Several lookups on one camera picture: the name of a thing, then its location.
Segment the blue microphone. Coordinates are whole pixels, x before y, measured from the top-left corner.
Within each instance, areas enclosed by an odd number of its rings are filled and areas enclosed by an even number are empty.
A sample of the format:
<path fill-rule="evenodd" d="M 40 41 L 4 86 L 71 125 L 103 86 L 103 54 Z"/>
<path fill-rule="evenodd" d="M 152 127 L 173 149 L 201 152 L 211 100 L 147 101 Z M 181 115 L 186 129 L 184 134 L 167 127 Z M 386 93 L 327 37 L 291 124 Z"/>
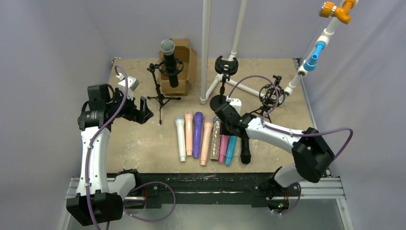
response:
<path fill-rule="evenodd" d="M 237 137 L 230 136 L 229 141 L 228 141 L 227 150 L 226 150 L 226 160 L 225 160 L 226 166 L 229 166 L 231 164 L 232 158 L 234 156 L 235 148 L 236 148 L 236 143 L 237 143 Z"/>

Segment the pink microphone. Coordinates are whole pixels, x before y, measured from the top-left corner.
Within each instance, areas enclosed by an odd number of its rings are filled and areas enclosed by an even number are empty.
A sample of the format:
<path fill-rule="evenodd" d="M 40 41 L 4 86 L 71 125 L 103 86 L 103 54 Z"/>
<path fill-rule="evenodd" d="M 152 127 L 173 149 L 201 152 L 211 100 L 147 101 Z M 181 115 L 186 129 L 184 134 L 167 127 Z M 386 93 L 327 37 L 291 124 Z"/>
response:
<path fill-rule="evenodd" d="M 230 136 L 221 135 L 220 149 L 219 149 L 219 163 L 224 164 L 226 160 L 226 153 L 228 148 Z"/>

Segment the glitter sequin microphone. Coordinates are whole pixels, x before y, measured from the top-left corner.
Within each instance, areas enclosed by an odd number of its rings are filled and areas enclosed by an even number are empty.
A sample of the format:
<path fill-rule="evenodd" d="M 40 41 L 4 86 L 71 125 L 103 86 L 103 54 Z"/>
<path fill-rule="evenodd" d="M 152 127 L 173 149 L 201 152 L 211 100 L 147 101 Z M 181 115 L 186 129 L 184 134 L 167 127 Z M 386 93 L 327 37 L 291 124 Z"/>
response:
<path fill-rule="evenodd" d="M 221 120 L 216 116 L 213 118 L 212 140 L 210 148 L 210 160 L 219 161 L 220 142 L 221 142 Z"/>

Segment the beige microphone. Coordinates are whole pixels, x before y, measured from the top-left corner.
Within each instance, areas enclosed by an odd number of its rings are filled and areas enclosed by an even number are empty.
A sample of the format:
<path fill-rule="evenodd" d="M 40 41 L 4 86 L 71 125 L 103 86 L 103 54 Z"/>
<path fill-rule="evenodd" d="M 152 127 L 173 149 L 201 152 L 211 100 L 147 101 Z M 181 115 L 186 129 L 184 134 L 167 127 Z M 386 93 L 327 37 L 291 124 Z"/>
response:
<path fill-rule="evenodd" d="M 201 149 L 201 154 L 200 154 L 200 165 L 206 166 L 209 145 L 210 145 L 210 140 L 211 140 L 211 133 L 212 133 L 212 129 L 213 129 L 213 122 L 211 120 L 205 120 L 203 127 L 204 127 L 204 132 L 203 132 L 202 149 Z"/>
<path fill-rule="evenodd" d="M 186 156 L 191 157 L 193 151 L 193 113 L 191 110 L 185 112 L 185 140 Z"/>

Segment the white microphone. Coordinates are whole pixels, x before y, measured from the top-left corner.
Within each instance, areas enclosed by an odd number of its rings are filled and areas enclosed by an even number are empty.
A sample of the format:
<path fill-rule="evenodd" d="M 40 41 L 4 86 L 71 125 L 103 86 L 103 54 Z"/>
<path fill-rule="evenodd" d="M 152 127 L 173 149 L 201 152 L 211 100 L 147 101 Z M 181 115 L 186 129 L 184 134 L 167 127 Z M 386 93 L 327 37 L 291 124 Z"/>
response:
<path fill-rule="evenodd" d="M 178 141 L 178 152 L 179 152 L 179 159 L 181 163 L 186 162 L 186 144 L 185 144 L 185 131 L 184 125 L 185 120 L 184 116 L 178 115 L 175 118 L 175 125 L 177 130 L 177 141 Z"/>

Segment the black microphone orange cap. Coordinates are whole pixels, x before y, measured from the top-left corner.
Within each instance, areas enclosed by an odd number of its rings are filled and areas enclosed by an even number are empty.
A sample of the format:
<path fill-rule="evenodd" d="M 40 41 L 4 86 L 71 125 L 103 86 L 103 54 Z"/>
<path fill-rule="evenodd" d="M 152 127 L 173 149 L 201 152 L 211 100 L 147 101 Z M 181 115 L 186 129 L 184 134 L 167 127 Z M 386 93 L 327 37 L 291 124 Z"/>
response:
<path fill-rule="evenodd" d="M 251 162 L 251 152 L 248 138 L 241 138 L 240 160 L 242 164 L 249 164 Z"/>

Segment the purple microphone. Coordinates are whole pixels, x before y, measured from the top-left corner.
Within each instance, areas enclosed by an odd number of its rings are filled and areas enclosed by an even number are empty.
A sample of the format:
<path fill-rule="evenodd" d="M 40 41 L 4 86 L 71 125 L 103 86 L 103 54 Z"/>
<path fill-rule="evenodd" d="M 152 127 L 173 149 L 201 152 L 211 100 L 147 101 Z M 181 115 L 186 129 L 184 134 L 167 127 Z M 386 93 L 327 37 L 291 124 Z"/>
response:
<path fill-rule="evenodd" d="M 193 158 L 197 159 L 200 155 L 200 148 L 201 148 L 201 132 L 202 132 L 202 124 L 203 124 L 203 113 L 196 112 L 194 115 L 194 132 L 193 132 L 193 149 L 192 149 L 192 156 Z"/>

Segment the tripod shock mount stand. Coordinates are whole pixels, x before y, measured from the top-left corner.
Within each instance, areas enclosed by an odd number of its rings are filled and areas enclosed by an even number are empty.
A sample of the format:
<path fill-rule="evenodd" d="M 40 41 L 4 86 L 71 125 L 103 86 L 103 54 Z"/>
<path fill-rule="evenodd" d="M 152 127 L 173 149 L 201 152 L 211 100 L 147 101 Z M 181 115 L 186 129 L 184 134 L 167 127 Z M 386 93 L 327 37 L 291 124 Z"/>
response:
<path fill-rule="evenodd" d="M 272 84 L 266 84 L 260 89 L 259 101 L 261 102 L 261 106 L 257 110 L 250 112 L 250 114 L 256 115 L 257 117 L 264 116 L 266 119 L 268 119 L 269 123 L 272 123 L 271 117 L 270 115 L 266 115 L 266 113 L 275 107 L 277 101 L 278 106 L 280 106 L 286 99 L 286 93 L 280 85 L 282 76 L 273 75 L 273 78 L 275 78 L 275 86 Z"/>
<path fill-rule="evenodd" d="M 181 100 L 180 97 L 166 97 L 160 90 L 160 84 L 158 84 L 157 78 L 155 76 L 155 70 L 158 69 L 159 72 L 164 75 L 170 77 L 175 77 L 175 75 L 181 73 L 184 68 L 184 64 L 180 59 L 175 58 L 175 65 L 173 67 L 169 67 L 169 70 L 163 70 L 160 67 L 162 65 L 165 65 L 167 61 L 163 60 L 158 64 L 153 64 L 151 63 L 149 67 L 147 68 L 147 71 L 149 71 L 152 74 L 152 77 L 154 79 L 155 83 L 155 89 L 157 96 L 156 97 L 147 97 L 147 99 L 155 99 L 159 103 L 159 124 L 162 124 L 162 119 L 161 119 L 161 109 L 170 101 L 170 100 Z"/>

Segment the round base mic stand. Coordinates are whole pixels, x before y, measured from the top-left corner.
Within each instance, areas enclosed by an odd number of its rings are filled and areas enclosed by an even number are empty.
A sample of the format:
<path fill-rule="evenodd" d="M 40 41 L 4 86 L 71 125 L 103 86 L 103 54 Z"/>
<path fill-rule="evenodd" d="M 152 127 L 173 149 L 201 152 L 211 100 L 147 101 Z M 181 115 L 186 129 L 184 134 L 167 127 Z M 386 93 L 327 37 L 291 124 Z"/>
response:
<path fill-rule="evenodd" d="M 222 104 L 226 103 L 226 96 L 225 96 L 225 83 L 230 81 L 230 77 L 235 75 L 238 70 L 238 60 L 236 57 L 232 57 L 231 60 L 223 59 L 223 56 L 219 56 L 215 61 L 215 71 L 221 75 L 221 87 L 219 90 L 219 94 L 215 95 L 210 100 L 210 108 L 213 111 L 216 111 Z"/>

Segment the black sparkly microphone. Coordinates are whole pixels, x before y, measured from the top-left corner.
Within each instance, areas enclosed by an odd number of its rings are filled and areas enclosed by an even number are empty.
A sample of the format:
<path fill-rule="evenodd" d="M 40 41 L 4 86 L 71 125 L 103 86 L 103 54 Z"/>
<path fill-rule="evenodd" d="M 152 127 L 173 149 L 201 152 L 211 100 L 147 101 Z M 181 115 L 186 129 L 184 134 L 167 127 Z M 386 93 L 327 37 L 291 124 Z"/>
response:
<path fill-rule="evenodd" d="M 168 77 L 169 84 L 172 88 L 176 88 L 179 85 L 177 77 L 177 61 L 174 57 L 175 45 L 169 40 L 165 39 L 160 44 L 160 51 L 164 55 L 165 76 Z"/>

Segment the cardboard box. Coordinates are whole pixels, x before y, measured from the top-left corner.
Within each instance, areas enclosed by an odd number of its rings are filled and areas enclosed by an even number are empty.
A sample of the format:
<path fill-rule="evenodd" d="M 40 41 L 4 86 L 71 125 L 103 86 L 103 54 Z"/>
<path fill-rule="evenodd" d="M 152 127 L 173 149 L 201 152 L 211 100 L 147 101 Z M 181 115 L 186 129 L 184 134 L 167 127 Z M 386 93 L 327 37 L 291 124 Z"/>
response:
<path fill-rule="evenodd" d="M 169 78 L 158 73 L 161 90 L 165 95 L 187 96 L 189 89 L 195 84 L 197 75 L 197 52 L 193 49 L 189 39 L 171 39 L 175 45 L 174 57 L 183 62 L 183 70 L 178 76 L 178 87 L 170 86 Z"/>

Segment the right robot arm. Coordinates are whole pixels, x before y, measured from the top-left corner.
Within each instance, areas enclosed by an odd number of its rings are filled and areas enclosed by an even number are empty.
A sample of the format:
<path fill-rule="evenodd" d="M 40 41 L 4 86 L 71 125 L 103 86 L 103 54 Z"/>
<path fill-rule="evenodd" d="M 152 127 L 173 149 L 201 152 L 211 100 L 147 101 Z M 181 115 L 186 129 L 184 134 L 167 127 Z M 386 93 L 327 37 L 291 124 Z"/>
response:
<path fill-rule="evenodd" d="M 249 113 L 240 115 L 229 103 L 219 106 L 214 113 L 222 122 L 223 134 L 260 140 L 292 155 L 294 162 L 277 169 L 271 176 L 271 182 L 281 188 L 301 181 L 318 183 L 335 157 L 323 137 L 312 127 L 303 131 L 263 122 Z"/>

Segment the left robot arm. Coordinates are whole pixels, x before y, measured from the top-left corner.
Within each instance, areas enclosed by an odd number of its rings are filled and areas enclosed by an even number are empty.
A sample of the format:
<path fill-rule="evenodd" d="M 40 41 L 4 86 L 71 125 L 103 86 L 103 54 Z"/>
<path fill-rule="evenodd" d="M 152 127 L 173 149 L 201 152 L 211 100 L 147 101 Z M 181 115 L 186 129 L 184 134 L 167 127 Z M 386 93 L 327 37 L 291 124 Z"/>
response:
<path fill-rule="evenodd" d="M 140 109 L 135 105 L 136 87 L 117 88 L 97 84 L 87 88 L 88 100 L 78 117 L 82 143 L 82 164 L 79 184 L 73 198 L 68 198 L 67 211 L 82 225 L 120 220 L 124 198 L 141 184 L 136 169 L 118 172 L 113 181 L 107 177 L 107 148 L 111 126 L 116 118 L 144 124 L 153 117 L 145 97 L 140 98 Z"/>

